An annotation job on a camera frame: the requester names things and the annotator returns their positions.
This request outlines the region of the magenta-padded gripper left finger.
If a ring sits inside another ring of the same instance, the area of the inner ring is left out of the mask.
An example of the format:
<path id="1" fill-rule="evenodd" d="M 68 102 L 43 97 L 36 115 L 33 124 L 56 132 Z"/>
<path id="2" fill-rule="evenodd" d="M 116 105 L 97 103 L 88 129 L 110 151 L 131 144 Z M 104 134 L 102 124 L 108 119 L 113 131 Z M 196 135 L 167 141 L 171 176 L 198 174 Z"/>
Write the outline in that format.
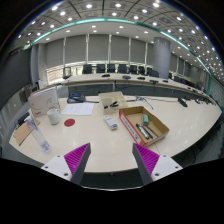
<path id="1" fill-rule="evenodd" d="M 79 185 L 90 154 L 91 145 L 87 143 L 66 155 L 56 155 L 42 169 Z"/>

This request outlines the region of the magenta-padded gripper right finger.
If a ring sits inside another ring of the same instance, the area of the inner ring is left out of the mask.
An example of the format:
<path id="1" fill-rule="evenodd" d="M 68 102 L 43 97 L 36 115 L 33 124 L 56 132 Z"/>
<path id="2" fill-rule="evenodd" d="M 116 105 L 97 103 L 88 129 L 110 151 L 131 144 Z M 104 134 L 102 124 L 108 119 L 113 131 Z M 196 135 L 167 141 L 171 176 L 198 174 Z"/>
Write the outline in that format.
<path id="1" fill-rule="evenodd" d="M 133 144 L 132 153 L 135 157 L 144 185 L 182 169 L 182 167 L 168 155 L 158 155 L 150 149 L 136 143 Z"/>

